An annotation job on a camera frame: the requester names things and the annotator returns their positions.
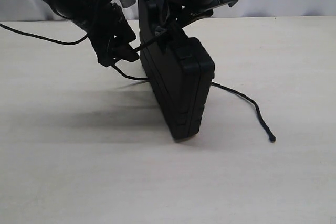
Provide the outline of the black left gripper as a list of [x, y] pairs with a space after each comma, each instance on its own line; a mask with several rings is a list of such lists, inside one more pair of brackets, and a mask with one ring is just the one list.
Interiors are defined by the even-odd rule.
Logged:
[[76, 4], [76, 25], [88, 33], [102, 66], [112, 67], [120, 60], [139, 60], [138, 53], [130, 46], [137, 36], [118, 4], [103, 3], [95, 11], [93, 2], [79, 1]]

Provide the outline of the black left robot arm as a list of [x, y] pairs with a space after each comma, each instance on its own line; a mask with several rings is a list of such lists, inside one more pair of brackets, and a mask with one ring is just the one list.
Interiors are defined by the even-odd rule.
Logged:
[[98, 59], [105, 67], [118, 61], [135, 62], [139, 55], [130, 45], [136, 35], [128, 24], [123, 8], [136, 0], [42, 0], [58, 16], [72, 21], [86, 34], [73, 42], [59, 41], [20, 31], [19, 34], [65, 46], [73, 46], [89, 39]]

